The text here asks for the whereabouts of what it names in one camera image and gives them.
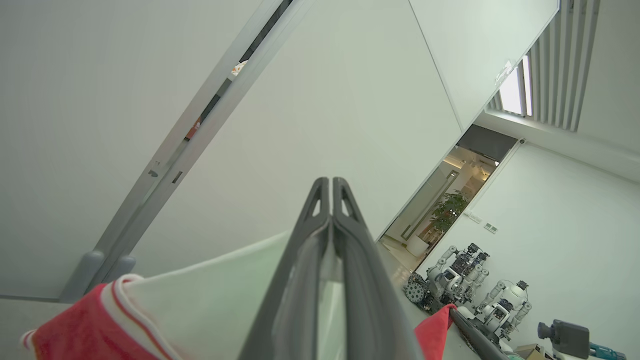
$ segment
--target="white humanoid robot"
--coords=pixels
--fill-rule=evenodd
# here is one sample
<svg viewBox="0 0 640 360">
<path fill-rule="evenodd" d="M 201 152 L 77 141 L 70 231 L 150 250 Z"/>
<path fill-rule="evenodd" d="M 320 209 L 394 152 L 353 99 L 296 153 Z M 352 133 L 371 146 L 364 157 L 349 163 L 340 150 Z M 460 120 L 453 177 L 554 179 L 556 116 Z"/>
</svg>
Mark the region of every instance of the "white humanoid robot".
<svg viewBox="0 0 640 360">
<path fill-rule="evenodd" d="M 501 348 L 509 350 L 501 338 L 510 340 L 509 334 L 522 322 L 524 316 L 531 310 L 531 303 L 527 301 L 526 289 L 528 285 L 519 281 L 516 285 L 507 287 L 499 281 L 486 294 L 484 300 L 473 307 L 472 314 L 467 308 L 458 308 L 460 313 L 478 328 L 487 338 L 499 344 Z"/>
</svg>

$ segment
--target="light fixture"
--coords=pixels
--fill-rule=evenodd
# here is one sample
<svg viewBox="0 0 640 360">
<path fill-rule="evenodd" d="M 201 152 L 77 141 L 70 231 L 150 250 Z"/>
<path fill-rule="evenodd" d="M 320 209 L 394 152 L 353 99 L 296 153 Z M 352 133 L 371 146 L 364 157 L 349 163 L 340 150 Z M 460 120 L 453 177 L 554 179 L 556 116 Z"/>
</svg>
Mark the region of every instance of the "light fixture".
<svg viewBox="0 0 640 360">
<path fill-rule="evenodd" d="M 522 115 L 517 67 L 513 68 L 509 76 L 507 76 L 500 86 L 500 101 L 502 102 L 502 109 Z"/>
<path fill-rule="evenodd" d="M 531 72 L 529 70 L 529 56 L 525 55 L 522 58 L 522 67 L 524 69 L 524 96 L 525 102 L 527 103 L 527 116 L 533 116 L 533 110 L 531 108 L 531 104 L 533 103 L 531 100 Z"/>
</svg>

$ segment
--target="red cloth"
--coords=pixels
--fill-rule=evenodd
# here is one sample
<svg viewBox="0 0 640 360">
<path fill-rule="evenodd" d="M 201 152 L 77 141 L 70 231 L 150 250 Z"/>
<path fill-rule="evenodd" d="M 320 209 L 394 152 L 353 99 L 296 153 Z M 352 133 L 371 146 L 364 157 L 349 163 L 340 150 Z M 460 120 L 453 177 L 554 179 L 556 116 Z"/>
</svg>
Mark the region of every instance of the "red cloth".
<svg viewBox="0 0 640 360">
<path fill-rule="evenodd" d="M 442 360 L 444 345 L 447 342 L 447 330 L 453 323 L 449 309 L 457 309 L 454 304 L 446 305 L 437 313 L 424 319 L 413 332 L 418 338 L 425 360 Z"/>
<path fill-rule="evenodd" d="M 105 284 L 96 286 L 35 331 L 33 343 L 38 360 L 156 359 L 111 319 L 100 302 L 104 287 Z"/>
</svg>

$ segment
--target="white panel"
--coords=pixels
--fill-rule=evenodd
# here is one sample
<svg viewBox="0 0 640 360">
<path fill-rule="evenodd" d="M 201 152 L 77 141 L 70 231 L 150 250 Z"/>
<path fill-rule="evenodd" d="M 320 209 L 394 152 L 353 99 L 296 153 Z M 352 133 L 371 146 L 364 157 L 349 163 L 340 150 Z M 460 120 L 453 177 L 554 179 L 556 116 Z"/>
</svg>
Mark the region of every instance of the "white panel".
<svg viewBox="0 0 640 360">
<path fill-rule="evenodd" d="M 0 294 L 58 296 L 258 4 L 3 2 Z"/>
<path fill-rule="evenodd" d="M 496 76 L 516 66 L 547 26 L 557 0 L 410 0 L 458 119 L 467 128 Z"/>
<path fill-rule="evenodd" d="M 640 153 L 640 2 L 601 1 L 578 134 Z"/>
<path fill-rule="evenodd" d="M 474 124 L 640 183 L 640 155 L 612 143 L 497 111 L 480 114 Z"/>
<path fill-rule="evenodd" d="M 290 229 L 320 176 L 349 181 L 375 238 L 460 135 L 406 1 L 318 0 L 133 250 L 134 271 Z"/>
<path fill-rule="evenodd" d="M 474 242 L 491 255 L 475 305 L 500 279 L 529 284 L 533 308 L 511 333 L 512 347 L 537 341 L 538 322 L 561 319 L 589 328 L 592 341 L 633 354 L 640 315 L 615 304 L 640 297 L 633 276 L 640 270 L 640 186 L 527 144 L 500 166 L 472 203 L 474 214 L 500 230 L 492 234 L 461 217 L 418 273 L 448 246 Z"/>
</svg>

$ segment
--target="floor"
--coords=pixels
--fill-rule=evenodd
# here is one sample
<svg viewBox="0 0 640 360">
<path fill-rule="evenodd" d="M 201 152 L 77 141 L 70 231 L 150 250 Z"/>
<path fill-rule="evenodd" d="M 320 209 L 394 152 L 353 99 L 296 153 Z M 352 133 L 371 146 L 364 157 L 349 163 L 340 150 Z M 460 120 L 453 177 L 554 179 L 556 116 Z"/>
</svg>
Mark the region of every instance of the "floor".
<svg viewBox="0 0 640 360">
<path fill-rule="evenodd" d="M 387 246 L 379 242 L 376 247 L 410 326 L 418 326 L 428 315 L 413 305 L 402 291 L 402 286 L 411 272 L 389 251 Z M 20 349 L 18 344 L 20 336 L 42 325 L 68 307 L 67 304 L 0 299 L 0 360 L 32 359 L 27 352 Z M 467 347 L 455 325 L 447 333 L 443 359 L 479 359 Z"/>
<path fill-rule="evenodd" d="M 400 241 L 383 236 L 380 242 L 405 268 L 415 270 L 420 264 L 420 258 L 410 253 Z"/>
</svg>

